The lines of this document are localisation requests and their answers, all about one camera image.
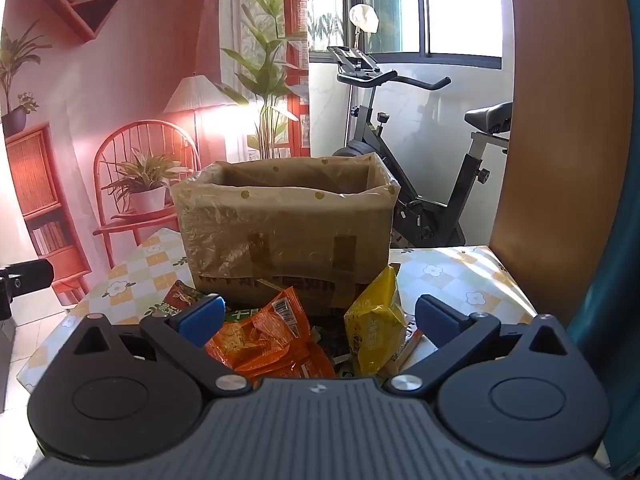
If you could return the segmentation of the white round ornament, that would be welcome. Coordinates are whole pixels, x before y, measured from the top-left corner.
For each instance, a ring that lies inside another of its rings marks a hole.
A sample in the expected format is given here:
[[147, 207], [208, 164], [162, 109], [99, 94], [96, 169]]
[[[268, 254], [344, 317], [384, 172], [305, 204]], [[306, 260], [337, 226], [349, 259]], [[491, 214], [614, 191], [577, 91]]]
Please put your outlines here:
[[365, 3], [357, 3], [349, 9], [348, 12], [349, 21], [360, 32], [367, 32], [368, 34], [376, 34], [378, 32], [378, 14], [372, 6]]

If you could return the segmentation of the wooden headboard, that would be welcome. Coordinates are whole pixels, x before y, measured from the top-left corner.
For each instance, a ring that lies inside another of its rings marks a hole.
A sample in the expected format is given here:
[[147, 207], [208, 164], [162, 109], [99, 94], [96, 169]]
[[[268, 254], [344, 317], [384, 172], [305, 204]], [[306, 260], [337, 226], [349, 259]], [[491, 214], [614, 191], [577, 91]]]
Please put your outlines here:
[[512, 130], [490, 246], [538, 312], [568, 323], [596, 273], [625, 177], [628, 4], [512, 2]]

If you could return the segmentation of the yellow snack bag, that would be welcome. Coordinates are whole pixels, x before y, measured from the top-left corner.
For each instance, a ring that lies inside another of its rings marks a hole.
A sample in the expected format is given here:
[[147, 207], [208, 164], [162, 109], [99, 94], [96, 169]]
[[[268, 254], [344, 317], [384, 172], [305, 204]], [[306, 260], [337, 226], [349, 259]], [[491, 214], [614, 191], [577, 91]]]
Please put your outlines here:
[[407, 320], [392, 263], [357, 297], [344, 315], [355, 368], [361, 376], [378, 374], [405, 341]]

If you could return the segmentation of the printed room backdrop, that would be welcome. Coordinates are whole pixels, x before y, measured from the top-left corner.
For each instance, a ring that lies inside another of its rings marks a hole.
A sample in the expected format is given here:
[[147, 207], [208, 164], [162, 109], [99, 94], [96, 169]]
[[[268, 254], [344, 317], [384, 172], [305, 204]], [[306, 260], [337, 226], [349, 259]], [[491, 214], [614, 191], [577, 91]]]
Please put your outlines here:
[[310, 152], [307, 0], [4, 0], [1, 120], [62, 304], [176, 222], [168, 162]]

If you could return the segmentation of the red snack bag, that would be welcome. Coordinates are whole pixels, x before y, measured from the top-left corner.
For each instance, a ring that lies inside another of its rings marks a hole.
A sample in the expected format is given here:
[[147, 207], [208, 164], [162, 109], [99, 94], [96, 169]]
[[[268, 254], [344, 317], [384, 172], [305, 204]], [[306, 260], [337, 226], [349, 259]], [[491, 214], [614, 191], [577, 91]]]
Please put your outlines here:
[[204, 295], [195, 288], [188, 286], [183, 281], [177, 280], [168, 289], [166, 296], [158, 308], [169, 315], [177, 315], [183, 310], [189, 309], [201, 300]]

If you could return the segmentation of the brown cardboard box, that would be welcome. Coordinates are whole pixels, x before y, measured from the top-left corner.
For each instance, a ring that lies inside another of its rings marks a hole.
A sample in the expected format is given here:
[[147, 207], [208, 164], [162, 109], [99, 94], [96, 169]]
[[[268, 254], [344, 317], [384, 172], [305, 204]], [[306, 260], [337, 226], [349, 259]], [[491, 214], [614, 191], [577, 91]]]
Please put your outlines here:
[[399, 191], [375, 154], [217, 162], [170, 190], [197, 289], [261, 306], [293, 287], [308, 312], [387, 266]]

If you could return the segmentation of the checkered floral tablecloth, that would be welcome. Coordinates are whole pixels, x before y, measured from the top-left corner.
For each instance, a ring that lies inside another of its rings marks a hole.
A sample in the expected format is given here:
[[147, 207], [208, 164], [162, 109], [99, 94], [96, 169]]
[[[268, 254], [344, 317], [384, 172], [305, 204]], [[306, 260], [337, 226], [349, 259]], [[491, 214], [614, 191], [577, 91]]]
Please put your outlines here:
[[[390, 251], [390, 262], [400, 265], [399, 292], [408, 313], [421, 295], [430, 294], [463, 313], [485, 311], [506, 323], [526, 323], [535, 316], [524, 292], [486, 246], [397, 248]], [[106, 280], [43, 338], [17, 373], [17, 381], [32, 391], [85, 315], [102, 313], [114, 324], [138, 322], [160, 305], [178, 280], [193, 284], [180, 234], [163, 228], [108, 272]]]

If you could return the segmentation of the black exercise bike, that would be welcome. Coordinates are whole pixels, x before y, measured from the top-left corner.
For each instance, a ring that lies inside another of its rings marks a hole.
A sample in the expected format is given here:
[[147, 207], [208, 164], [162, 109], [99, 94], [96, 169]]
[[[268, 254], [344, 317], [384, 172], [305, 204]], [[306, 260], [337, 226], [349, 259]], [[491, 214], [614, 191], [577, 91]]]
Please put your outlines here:
[[340, 156], [376, 153], [400, 184], [396, 247], [456, 247], [473, 188], [494, 180], [487, 151], [507, 152], [512, 102], [464, 110], [450, 77], [416, 78], [355, 47], [331, 46], [336, 79], [360, 90], [347, 105]]

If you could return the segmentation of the orange snack bag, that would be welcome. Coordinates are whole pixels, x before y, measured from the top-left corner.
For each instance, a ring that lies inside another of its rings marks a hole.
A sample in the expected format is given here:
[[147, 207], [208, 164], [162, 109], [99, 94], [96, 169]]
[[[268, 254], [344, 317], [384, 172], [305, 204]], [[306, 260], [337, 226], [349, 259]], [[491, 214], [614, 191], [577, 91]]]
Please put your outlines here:
[[266, 377], [336, 376], [331, 361], [311, 336], [308, 318], [292, 287], [250, 316], [224, 322], [207, 341], [205, 351], [250, 382]]

